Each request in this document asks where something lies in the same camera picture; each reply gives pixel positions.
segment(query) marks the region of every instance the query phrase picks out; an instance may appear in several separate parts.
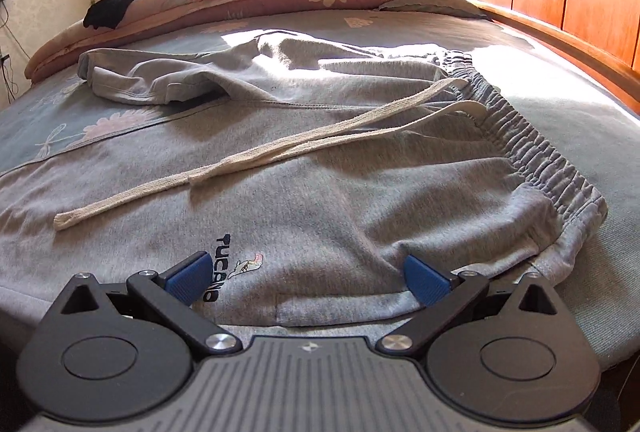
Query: blue rubber pad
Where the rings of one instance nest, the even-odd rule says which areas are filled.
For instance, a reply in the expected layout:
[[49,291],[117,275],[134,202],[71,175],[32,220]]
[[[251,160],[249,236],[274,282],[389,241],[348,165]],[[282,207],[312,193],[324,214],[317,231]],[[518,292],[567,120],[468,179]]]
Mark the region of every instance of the blue rubber pad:
[[413,255],[404,259],[404,282],[409,291],[425,306],[431,306],[451,292],[447,278]]
[[183,304],[190,306],[207,290],[212,276],[213,261],[209,253],[206,253],[169,278],[164,285],[164,290]]

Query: black garment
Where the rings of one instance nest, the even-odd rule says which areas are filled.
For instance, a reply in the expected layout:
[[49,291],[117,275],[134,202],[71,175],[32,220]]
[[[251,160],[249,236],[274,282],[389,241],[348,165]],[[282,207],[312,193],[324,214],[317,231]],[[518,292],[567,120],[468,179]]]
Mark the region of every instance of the black garment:
[[124,17],[124,13],[127,12],[129,4],[133,1],[134,0],[98,0],[87,9],[82,25],[84,25],[84,27],[93,26],[94,29],[98,27],[115,29]]

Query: drawstring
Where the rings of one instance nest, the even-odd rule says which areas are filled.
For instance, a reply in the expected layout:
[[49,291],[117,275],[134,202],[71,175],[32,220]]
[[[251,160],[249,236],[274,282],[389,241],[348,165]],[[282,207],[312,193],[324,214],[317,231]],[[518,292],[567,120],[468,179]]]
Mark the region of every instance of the drawstring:
[[486,116],[486,108],[484,105],[477,101],[464,100],[447,105],[437,112],[433,112],[416,121],[407,123],[406,125],[363,133],[343,134],[344,132],[381,121],[390,116],[418,106],[452,84],[464,85],[466,84],[466,81],[459,78],[441,79],[432,84],[429,88],[422,90],[417,94],[392,101],[354,118],[340,121],[333,125],[314,128],[299,134],[282,137],[275,141],[250,148],[244,152],[233,154],[212,165],[206,165],[186,172],[149,181],[148,183],[144,183],[133,187],[130,190],[126,190],[125,192],[112,195],[107,199],[87,205],[83,208],[59,213],[53,219],[53,227],[56,231],[60,231],[76,225],[85,219],[89,219],[94,215],[98,215],[99,213],[116,208],[117,206],[124,205],[135,199],[141,199],[142,197],[152,195],[153,193],[162,192],[188,183],[196,185],[211,177],[265,166],[270,163],[307,154],[309,152],[315,152],[316,150],[323,148],[343,145],[353,141],[382,137],[391,133],[413,128],[424,123],[428,119],[434,119],[449,112],[462,111],[473,116],[479,121],[484,119]]

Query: silver bolt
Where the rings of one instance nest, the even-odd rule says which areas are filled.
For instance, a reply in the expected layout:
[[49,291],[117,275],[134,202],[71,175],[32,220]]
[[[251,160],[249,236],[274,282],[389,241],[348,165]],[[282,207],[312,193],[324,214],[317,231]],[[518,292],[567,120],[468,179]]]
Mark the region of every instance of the silver bolt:
[[414,342],[406,335],[386,335],[382,338],[382,346],[389,351],[406,351]]
[[211,335],[205,340],[205,344],[209,349],[214,351],[226,351],[236,346],[235,336],[227,335],[226,333],[218,333],[217,335]]

